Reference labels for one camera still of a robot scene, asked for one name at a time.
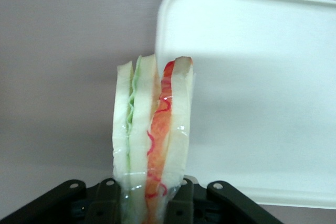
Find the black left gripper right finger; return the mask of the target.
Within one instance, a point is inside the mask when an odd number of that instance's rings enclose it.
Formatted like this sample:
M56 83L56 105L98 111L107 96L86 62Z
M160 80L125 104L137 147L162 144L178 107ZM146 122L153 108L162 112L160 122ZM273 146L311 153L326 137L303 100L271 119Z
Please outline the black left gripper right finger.
M186 184L169 201L164 223L277 223L281 221L231 184L215 181L206 188Z

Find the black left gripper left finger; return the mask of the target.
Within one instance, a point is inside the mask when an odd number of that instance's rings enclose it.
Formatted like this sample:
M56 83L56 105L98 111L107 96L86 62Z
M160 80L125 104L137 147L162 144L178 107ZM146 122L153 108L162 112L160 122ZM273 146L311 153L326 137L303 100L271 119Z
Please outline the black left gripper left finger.
M1 223L120 223L121 188L108 178L87 187L68 180L1 220Z

